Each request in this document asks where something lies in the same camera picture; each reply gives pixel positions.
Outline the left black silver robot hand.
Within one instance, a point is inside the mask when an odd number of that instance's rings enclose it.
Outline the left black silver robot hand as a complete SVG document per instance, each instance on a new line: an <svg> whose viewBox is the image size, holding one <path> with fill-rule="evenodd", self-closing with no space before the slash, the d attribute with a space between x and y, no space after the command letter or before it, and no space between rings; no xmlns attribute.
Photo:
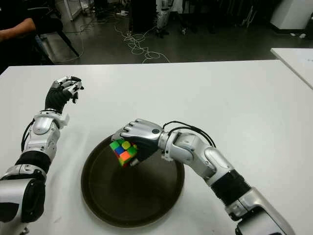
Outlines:
<svg viewBox="0 0 313 235"><path fill-rule="evenodd" d="M66 75L55 80L46 95L45 109L62 114L67 102L72 100L76 103L78 92L83 89L82 80L75 76Z"/></svg>

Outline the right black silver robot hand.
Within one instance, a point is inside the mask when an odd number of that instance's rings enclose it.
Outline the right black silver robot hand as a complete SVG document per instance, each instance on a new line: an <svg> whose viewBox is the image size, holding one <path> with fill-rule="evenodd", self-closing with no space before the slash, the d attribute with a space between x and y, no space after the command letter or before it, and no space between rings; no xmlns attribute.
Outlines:
<svg viewBox="0 0 313 235"><path fill-rule="evenodd" d="M137 155L129 163L135 166L158 151L158 141L163 132L163 128L153 122L136 119L116 131L111 140L123 139L137 145Z"/></svg>

